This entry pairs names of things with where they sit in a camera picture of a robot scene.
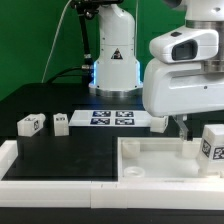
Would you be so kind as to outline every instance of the black table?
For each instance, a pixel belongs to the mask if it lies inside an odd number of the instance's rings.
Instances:
[[[70,136],[54,137],[53,114],[74,110],[143,110],[141,97],[110,99],[90,95],[78,84],[29,84],[0,102],[0,144],[16,139],[19,156],[4,180],[117,181],[118,137],[177,137],[170,119],[164,134],[149,128],[72,127]],[[16,123],[28,114],[44,113],[44,128],[31,138],[17,136]],[[194,137],[204,124],[223,123],[224,112],[191,115]],[[150,209],[1,208],[1,223],[223,223],[222,211]]]

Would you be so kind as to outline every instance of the green background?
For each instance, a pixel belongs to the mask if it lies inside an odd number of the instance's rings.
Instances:
[[[55,31],[67,0],[1,0],[0,100],[27,83],[40,83]],[[121,7],[135,17],[136,0]],[[149,41],[184,24],[184,12],[169,9],[162,0],[139,0],[137,58],[144,68],[152,58]],[[87,21],[94,60],[99,54],[98,21]],[[68,8],[46,80],[55,73],[83,63],[79,21]],[[60,82],[80,82],[80,77]]]

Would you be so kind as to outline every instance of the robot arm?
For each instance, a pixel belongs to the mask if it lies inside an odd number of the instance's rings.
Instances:
[[[101,5],[120,4],[124,0],[73,0],[71,3],[72,8],[78,12],[83,12],[86,19],[93,19],[99,13],[98,8]]]
[[[224,1],[165,3],[186,9],[186,24],[150,43],[155,58],[144,76],[145,109],[157,117],[174,116],[176,121],[180,121],[176,116],[223,110]]]

